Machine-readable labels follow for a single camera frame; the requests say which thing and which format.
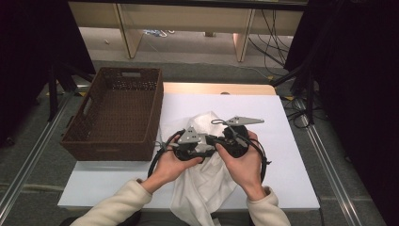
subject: brown basket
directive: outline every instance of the brown basket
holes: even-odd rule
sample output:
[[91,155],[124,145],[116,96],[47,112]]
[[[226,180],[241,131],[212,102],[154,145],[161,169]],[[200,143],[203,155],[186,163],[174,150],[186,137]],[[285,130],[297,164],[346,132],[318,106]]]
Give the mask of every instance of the brown basket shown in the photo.
[[150,161],[163,97],[159,69],[101,68],[60,143],[79,161]]

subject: white fabric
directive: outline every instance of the white fabric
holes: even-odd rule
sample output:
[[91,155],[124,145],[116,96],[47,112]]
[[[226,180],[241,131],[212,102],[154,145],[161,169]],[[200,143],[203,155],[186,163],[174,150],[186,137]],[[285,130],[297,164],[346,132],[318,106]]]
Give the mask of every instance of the white fabric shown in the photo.
[[[199,114],[188,120],[185,128],[193,126],[198,134],[222,136],[224,126],[211,124],[218,117],[214,112]],[[176,125],[182,125],[181,121],[173,124],[161,125],[163,136],[171,136],[177,130]],[[171,212],[189,225],[215,225],[211,213],[234,191],[236,183],[231,178],[223,160],[218,153],[211,158],[206,158],[202,164],[187,169],[175,181]]]

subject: hand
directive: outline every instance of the hand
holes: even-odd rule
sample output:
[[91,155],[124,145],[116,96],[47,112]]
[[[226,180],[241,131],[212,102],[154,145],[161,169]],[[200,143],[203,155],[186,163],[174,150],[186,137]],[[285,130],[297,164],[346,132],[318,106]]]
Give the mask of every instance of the hand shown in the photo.
[[[179,136],[176,136],[171,142],[176,142],[178,138]],[[164,184],[176,180],[183,171],[196,166],[201,161],[201,157],[181,161],[174,155],[173,151],[166,151],[159,158],[152,175],[141,185],[152,194]]]
[[[255,133],[248,131],[248,134],[250,139],[258,139]],[[249,145],[248,151],[239,158],[232,157],[220,144],[216,144],[216,149],[232,179],[244,189],[251,201],[257,201],[266,196],[260,175],[262,159],[255,148]]]

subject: white sleeve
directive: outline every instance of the white sleeve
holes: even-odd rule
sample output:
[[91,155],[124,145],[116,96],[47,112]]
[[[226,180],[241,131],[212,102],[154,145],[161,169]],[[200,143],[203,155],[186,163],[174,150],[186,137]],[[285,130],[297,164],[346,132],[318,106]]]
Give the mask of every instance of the white sleeve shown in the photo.
[[247,207],[256,226],[291,225],[285,213],[278,207],[279,199],[270,187],[265,187],[266,197],[259,201],[247,199]]
[[149,203],[152,195],[137,181],[127,182],[114,196],[93,206],[72,226],[114,226],[122,223],[143,205]]

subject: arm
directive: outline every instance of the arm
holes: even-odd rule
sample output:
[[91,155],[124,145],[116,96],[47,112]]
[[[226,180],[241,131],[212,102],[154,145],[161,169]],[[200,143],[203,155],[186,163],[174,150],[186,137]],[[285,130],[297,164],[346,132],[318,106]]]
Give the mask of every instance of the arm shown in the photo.
[[164,184],[176,180],[184,170],[201,161],[200,157],[180,161],[173,152],[165,152],[151,177],[142,183],[135,180],[127,182],[114,196],[96,204],[72,226],[110,226],[122,223],[149,203],[153,192]]
[[[258,139],[248,131],[249,138]],[[220,157],[226,164],[232,179],[247,194],[247,207],[255,225],[290,225],[284,212],[278,208],[278,198],[269,187],[262,187],[260,176],[261,157],[249,146],[246,154],[234,158],[221,146],[216,144]]]

